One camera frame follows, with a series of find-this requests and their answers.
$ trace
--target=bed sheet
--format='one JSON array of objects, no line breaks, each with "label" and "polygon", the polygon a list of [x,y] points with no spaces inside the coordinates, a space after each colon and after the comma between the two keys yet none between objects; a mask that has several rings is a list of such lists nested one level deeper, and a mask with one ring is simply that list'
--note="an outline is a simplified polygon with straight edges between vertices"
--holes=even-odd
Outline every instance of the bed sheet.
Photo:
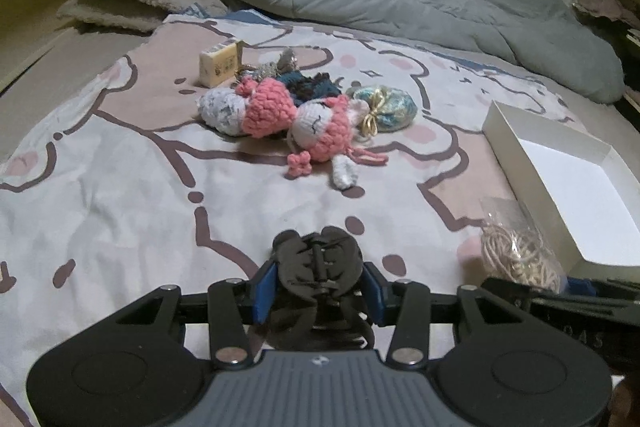
[{"label": "bed sheet", "polygon": [[[322,166],[288,180],[284,144],[194,119],[198,53],[229,36],[247,42],[246,62],[292,46],[303,71],[342,89],[407,90],[418,117],[372,140],[388,166],[362,166],[356,187],[336,190]],[[336,30],[170,16],[0,167],[0,425],[36,425],[24,382],[47,349],[159,285],[251,277],[284,229],[343,227],[388,278],[434,292],[478,283],[479,200],[513,197],[481,133],[492,100],[579,126],[533,78]],[[390,334],[376,330],[382,353]],[[431,355],[451,345],[439,328]],[[205,357],[204,328],[186,346]]]}]

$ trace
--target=small cardboard box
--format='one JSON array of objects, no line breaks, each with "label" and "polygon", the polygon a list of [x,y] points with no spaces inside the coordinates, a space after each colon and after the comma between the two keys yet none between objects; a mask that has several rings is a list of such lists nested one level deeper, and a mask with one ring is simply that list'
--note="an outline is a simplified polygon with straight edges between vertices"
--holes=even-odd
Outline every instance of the small cardboard box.
[{"label": "small cardboard box", "polygon": [[200,52],[200,83],[216,87],[233,77],[242,65],[243,45],[244,42],[230,38]]},{"label": "small cardboard box", "polygon": [[568,275],[640,282],[640,183],[613,147],[497,102],[482,130]]}]

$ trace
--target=plastic bag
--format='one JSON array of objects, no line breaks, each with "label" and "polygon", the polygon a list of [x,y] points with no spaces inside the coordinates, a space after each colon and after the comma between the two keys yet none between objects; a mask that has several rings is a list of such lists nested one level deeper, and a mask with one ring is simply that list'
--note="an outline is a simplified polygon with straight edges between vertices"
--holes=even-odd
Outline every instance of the plastic bag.
[{"label": "plastic bag", "polygon": [[491,277],[560,293],[566,275],[529,213],[515,200],[481,200],[482,265]]}]

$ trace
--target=metal screw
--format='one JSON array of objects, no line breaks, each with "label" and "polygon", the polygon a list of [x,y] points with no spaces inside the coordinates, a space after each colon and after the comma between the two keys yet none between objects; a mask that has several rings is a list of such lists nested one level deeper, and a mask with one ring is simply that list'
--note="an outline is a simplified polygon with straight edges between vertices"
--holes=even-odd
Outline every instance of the metal screw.
[{"label": "metal screw", "polygon": [[415,349],[415,347],[400,347],[391,353],[391,358],[398,363],[414,365],[424,358],[424,354],[420,349]]},{"label": "metal screw", "polygon": [[216,358],[220,362],[240,363],[247,357],[247,352],[242,347],[228,346],[216,351]]}]

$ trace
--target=white yarn ball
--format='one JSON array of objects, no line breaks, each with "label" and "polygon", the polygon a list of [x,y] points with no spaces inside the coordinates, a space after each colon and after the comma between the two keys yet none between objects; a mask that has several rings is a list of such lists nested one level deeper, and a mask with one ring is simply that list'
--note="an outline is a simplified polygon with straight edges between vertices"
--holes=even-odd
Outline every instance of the white yarn ball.
[{"label": "white yarn ball", "polygon": [[242,132],[246,103],[233,89],[214,87],[198,100],[198,113],[209,127],[229,136],[246,136]]}]

